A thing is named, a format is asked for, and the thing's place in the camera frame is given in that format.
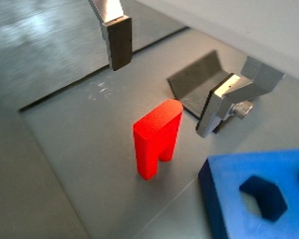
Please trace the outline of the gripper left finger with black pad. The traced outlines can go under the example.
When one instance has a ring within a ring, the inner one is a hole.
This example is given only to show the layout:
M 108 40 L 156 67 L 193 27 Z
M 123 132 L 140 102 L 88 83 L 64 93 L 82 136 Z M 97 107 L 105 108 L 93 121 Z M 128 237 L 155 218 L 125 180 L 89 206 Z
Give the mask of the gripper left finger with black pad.
M 88 0 L 99 18 L 111 68 L 117 71 L 132 60 L 132 19 L 120 0 Z

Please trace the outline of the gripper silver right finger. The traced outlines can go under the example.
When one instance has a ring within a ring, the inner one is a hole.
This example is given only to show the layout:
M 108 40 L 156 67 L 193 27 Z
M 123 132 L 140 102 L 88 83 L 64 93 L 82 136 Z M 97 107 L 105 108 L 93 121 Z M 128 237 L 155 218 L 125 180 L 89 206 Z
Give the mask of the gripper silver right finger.
M 230 117 L 243 119 L 252 110 L 251 99 L 270 93 L 284 73 L 248 57 L 240 76 L 230 74 L 211 89 L 196 125 L 196 133 L 206 137 Z

